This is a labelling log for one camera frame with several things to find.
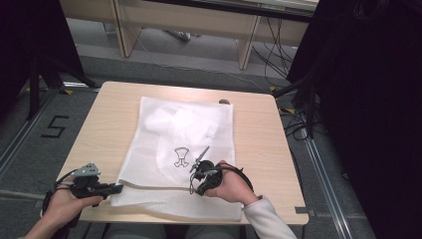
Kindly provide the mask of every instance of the black stand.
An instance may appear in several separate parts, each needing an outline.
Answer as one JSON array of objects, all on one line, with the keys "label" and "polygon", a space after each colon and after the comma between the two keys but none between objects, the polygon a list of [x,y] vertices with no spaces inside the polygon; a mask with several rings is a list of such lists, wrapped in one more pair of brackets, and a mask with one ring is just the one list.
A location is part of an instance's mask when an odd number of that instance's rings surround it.
[{"label": "black stand", "polygon": [[15,63],[26,69],[29,74],[21,74],[22,79],[12,81],[26,82],[30,79],[30,120],[38,111],[40,104],[39,76],[42,76],[49,89],[63,86],[59,72],[68,73],[88,87],[98,88],[97,84],[84,75],[78,52],[71,35],[65,14],[57,0],[9,1],[6,5],[6,26],[11,37],[8,45],[15,46],[22,55],[22,61]]},{"label": "black stand", "polygon": [[99,86],[85,77],[79,74],[77,71],[66,66],[64,63],[54,58],[43,56],[34,57],[31,61],[30,70],[30,111],[28,114],[28,120],[36,114],[40,106],[40,79],[42,76],[49,89],[59,89],[63,86],[63,82],[60,79],[58,70],[69,73],[71,76],[86,84],[91,88],[99,88]]},{"label": "black stand", "polygon": [[353,24],[355,24],[356,20],[354,16],[356,9],[361,6],[360,4],[359,0],[351,1],[350,6],[339,20],[333,33],[330,34],[327,41],[323,44],[322,49],[317,54],[314,63],[305,76],[293,82],[290,86],[273,93],[273,97],[278,98],[294,90],[298,90],[292,103],[295,108],[302,108],[304,105],[308,105],[306,130],[310,138],[314,138],[313,124],[316,110],[314,102],[317,96],[317,84],[329,72],[329,69],[334,64],[335,56],[341,47],[346,44],[347,37],[354,29]]}]

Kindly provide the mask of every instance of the black cable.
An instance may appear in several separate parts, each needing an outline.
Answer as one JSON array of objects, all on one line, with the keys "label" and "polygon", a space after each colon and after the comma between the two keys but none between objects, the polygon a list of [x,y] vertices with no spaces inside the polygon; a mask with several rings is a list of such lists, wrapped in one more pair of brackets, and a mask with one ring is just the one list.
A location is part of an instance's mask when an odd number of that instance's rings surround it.
[{"label": "black cable", "polygon": [[[271,51],[269,51],[269,52],[270,52],[270,54],[268,55],[268,58],[267,58],[267,61],[268,61],[268,62],[270,62],[271,55],[273,55],[273,54],[274,54],[274,48],[277,46],[277,40],[275,39],[274,41],[275,41],[275,42],[274,42],[274,44],[273,44],[273,48],[271,49]],[[284,69],[280,69],[280,70],[283,72],[283,76],[284,76],[284,78],[286,78],[286,77],[287,77],[286,71],[285,71]]]},{"label": "black cable", "polygon": [[59,188],[56,188],[56,191],[59,191],[59,190],[71,190],[71,188],[70,187],[59,187]]},{"label": "black cable", "polygon": [[[264,44],[264,46],[265,46],[265,48],[267,48],[267,50],[268,51],[271,51],[270,50],[270,48],[267,46],[267,43],[263,43]],[[283,47],[282,47],[282,51],[291,59],[291,57],[285,52],[285,50],[283,49]],[[273,53],[276,57],[278,57],[278,58],[283,58],[283,56],[281,56],[281,55],[278,55],[277,53]],[[286,59],[285,58],[285,61],[287,61],[287,62],[289,62],[289,63],[291,63],[293,60],[290,60],[290,59]]]},{"label": "black cable", "polygon": [[[242,177],[243,180],[245,180],[246,184],[248,184],[249,188],[251,188],[252,191],[254,191],[254,187],[252,186],[252,182],[249,180],[249,178],[243,173],[243,168],[239,169],[233,165],[230,165],[228,163],[222,163],[225,166],[220,166],[220,163],[217,164],[214,167],[211,168],[207,168],[206,171],[204,172],[208,172],[208,171],[212,171],[212,170],[216,170],[216,171],[222,171],[222,170],[230,170],[235,172],[236,174],[238,174],[240,177]],[[193,188],[193,179],[195,178],[195,175],[197,175],[198,171],[195,171],[194,173],[192,173],[192,175],[190,176],[190,185],[189,185],[189,192],[190,194],[193,194],[193,192],[195,191],[195,189]]]},{"label": "black cable", "polygon": [[[320,131],[320,130],[314,129],[314,125],[316,125],[316,124],[318,124],[318,123],[322,123],[322,122],[313,122],[313,124],[312,124],[312,130],[313,130],[313,131],[315,131],[315,132],[318,132],[318,133],[320,133],[320,134],[327,135],[327,133],[326,133],[326,132],[324,132],[324,131]],[[296,128],[295,128],[295,129],[293,129],[291,132],[286,133],[286,136],[290,136],[290,135],[292,135],[292,136],[293,136],[293,138],[294,138],[295,140],[299,140],[299,141],[301,141],[301,140],[305,140],[305,139],[308,139],[308,138],[309,138],[308,131],[307,131],[307,133],[306,133],[306,136],[305,136],[305,137],[297,137],[297,132],[298,132],[299,130],[301,130],[301,129],[303,129],[303,128],[306,128],[306,127],[307,127],[307,125],[306,125],[305,123],[299,122],[299,123],[295,123],[295,124],[292,124],[292,125],[288,125],[288,126],[286,126],[286,127],[285,127],[285,130],[286,130],[286,129],[289,129],[289,128],[291,128],[291,127],[297,126],[297,125],[299,125],[299,127],[296,127]]]},{"label": "black cable", "polygon": [[289,54],[287,54],[286,52],[285,52],[285,50],[283,49],[283,46],[282,46],[282,42],[281,42],[281,37],[280,37],[280,29],[282,28],[282,19],[279,19],[279,44],[278,44],[278,47],[279,47],[279,52],[280,51],[282,51],[289,59],[290,59],[290,62],[293,60],[293,58],[291,57],[291,56],[289,56]]},{"label": "black cable", "polygon": [[279,50],[279,53],[280,53],[280,56],[281,56],[280,60],[282,61],[282,66],[283,66],[283,69],[285,69],[285,74],[286,74],[286,76],[287,76],[287,75],[289,74],[289,67],[288,67],[288,65],[286,64],[286,59],[283,57],[283,53],[282,53],[282,51],[281,51],[281,46],[282,46],[282,37],[280,36],[280,33],[281,33],[281,31],[282,31],[282,21],[281,21],[281,20],[279,20],[279,21],[278,21],[278,24],[279,24],[279,30],[278,30],[278,32],[277,32],[277,37],[276,37],[274,40],[275,40],[275,42],[276,42],[277,49]]},{"label": "black cable", "polygon": [[[274,45],[275,46],[276,45],[279,46],[279,43],[280,43],[280,31],[281,31],[282,25],[279,24],[279,30],[277,32],[277,37],[276,37],[276,35],[274,34],[274,31],[273,31],[273,28],[271,27],[270,18],[267,18],[267,22],[268,22],[268,26],[269,26],[270,31],[271,31],[271,35],[273,36]],[[282,65],[285,67],[283,55],[281,54],[280,56],[281,56],[281,60],[282,60]]]},{"label": "black cable", "polygon": [[[291,117],[293,117],[293,118],[289,121],[288,125],[285,127],[286,137],[291,135],[295,140],[298,140],[298,141],[305,140],[309,137],[309,134],[307,132],[306,132],[305,137],[297,137],[297,132],[307,126],[306,123],[300,117],[298,117],[298,114],[300,114],[300,113],[302,113],[302,112],[296,112],[294,115],[291,115]],[[299,122],[292,124],[293,120],[297,120]],[[297,127],[294,128],[291,132],[287,131],[287,129],[294,127],[294,126],[297,126]]]},{"label": "black cable", "polygon": [[280,45],[280,49],[288,57],[288,59],[285,59],[285,60],[291,63],[293,61],[293,58],[291,56],[289,56],[289,54],[285,51],[285,49],[283,48],[282,45]]},{"label": "black cable", "polygon": [[74,169],[68,173],[66,173],[64,176],[62,176],[59,180],[57,180],[54,184],[53,184],[53,192],[57,189],[57,187],[59,186],[60,183],[62,183],[69,175],[72,174],[72,172],[76,171],[77,169]]},{"label": "black cable", "polygon": [[255,47],[252,47],[252,49],[255,51],[255,53],[257,54],[257,56],[266,64],[266,67],[265,67],[265,70],[264,70],[264,76],[265,76],[265,78],[267,79],[267,81],[270,83],[270,84],[272,84],[272,85],[274,85],[274,86],[278,86],[278,85],[276,85],[276,84],[273,84],[272,82],[270,82],[270,80],[268,79],[268,77],[267,77],[267,66],[270,66],[275,72],[277,72],[280,76],[282,76],[283,78],[286,78],[286,76],[287,75],[285,75],[284,73],[283,73],[283,71],[281,70],[281,69],[279,69],[274,63],[272,63],[272,62],[270,62],[270,61],[267,61],[267,59],[264,57],[264,56],[262,56],[258,51],[257,51],[257,49],[255,49]]}]

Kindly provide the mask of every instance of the person's right hand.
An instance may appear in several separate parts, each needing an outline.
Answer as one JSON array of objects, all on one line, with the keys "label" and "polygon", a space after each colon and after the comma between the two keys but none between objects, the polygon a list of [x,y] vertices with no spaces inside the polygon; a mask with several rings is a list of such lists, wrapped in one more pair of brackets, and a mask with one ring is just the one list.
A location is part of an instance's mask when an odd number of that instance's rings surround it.
[{"label": "person's right hand", "polygon": [[74,219],[87,206],[97,205],[103,198],[92,196],[78,199],[68,185],[60,185],[53,194],[49,207],[43,217],[28,232],[25,239],[51,238],[57,230]]},{"label": "person's right hand", "polygon": [[[228,164],[225,160],[219,162],[221,166]],[[220,197],[228,202],[241,202],[245,206],[259,200],[248,184],[236,172],[223,169],[223,180],[220,186],[208,189],[205,195]]]}]

